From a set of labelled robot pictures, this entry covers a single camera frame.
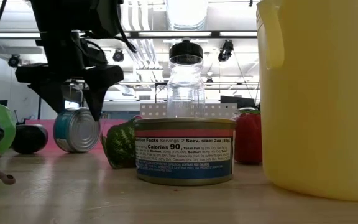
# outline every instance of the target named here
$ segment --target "watermelon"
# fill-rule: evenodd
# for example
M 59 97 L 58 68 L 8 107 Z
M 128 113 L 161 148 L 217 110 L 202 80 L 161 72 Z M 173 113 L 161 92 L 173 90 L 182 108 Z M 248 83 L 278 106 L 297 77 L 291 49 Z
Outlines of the watermelon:
M 135 125 L 130 121 L 110 128 L 107 136 L 101 136 L 101 144 L 110 166 L 113 169 L 134 168 L 135 165 Z

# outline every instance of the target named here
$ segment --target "tuna can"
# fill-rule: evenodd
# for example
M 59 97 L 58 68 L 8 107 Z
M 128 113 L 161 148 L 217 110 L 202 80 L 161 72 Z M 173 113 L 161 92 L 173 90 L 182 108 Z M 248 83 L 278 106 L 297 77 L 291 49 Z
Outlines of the tuna can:
M 98 143 L 100 122 L 88 108 L 70 108 L 60 113 L 53 126 L 53 137 L 60 149 L 70 153 L 88 152 Z
M 134 123 L 138 178 L 175 186 L 232 179 L 235 121 L 163 118 Z

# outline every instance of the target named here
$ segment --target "green bowl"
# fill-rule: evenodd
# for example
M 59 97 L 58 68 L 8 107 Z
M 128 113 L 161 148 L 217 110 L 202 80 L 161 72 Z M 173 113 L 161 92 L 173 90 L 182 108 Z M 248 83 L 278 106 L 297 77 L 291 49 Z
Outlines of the green bowl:
M 9 108 L 4 105 L 0 105 L 0 126 L 5 132 L 5 136 L 0 142 L 0 155 L 2 155 L 11 147 L 16 135 L 16 124 L 13 120 L 12 113 Z

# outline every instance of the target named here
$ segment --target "red bell pepper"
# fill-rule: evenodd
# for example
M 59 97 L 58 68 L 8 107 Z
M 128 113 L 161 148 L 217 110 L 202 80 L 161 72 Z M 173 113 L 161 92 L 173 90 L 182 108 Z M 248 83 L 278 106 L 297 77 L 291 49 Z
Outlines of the red bell pepper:
M 262 127 L 259 111 L 247 111 L 236 118 L 234 159 L 244 164 L 262 162 Z

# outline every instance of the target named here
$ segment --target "table surface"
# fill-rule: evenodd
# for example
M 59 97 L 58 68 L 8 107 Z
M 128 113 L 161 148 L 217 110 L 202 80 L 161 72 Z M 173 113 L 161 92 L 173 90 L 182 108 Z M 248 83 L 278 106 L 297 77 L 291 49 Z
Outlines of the table surface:
M 358 203 L 280 189 L 259 166 L 236 164 L 232 181 L 202 187 L 146 183 L 112 170 L 100 150 L 9 152 L 0 169 L 17 179 L 0 182 L 0 224 L 358 223 Z

